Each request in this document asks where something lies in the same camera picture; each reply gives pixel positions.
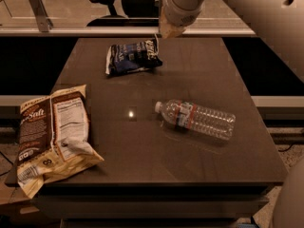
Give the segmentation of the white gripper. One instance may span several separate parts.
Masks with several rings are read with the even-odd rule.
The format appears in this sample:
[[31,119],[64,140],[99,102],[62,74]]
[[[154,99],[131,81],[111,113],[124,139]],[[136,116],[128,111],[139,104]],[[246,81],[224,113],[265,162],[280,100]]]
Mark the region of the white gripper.
[[163,39],[175,38],[194,23],[201,12],[203,0],[162,0],[159,31]]

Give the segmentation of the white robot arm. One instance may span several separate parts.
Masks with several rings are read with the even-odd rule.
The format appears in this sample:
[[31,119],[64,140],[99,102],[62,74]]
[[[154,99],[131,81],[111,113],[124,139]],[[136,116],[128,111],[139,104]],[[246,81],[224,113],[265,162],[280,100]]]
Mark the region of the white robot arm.
[[[162,0],[160,33],[181,35],[204,0]],[[304,77],[304,0],[223,0],[298,78]],[[304,228],[304,157],[290,169],[269,228]]]

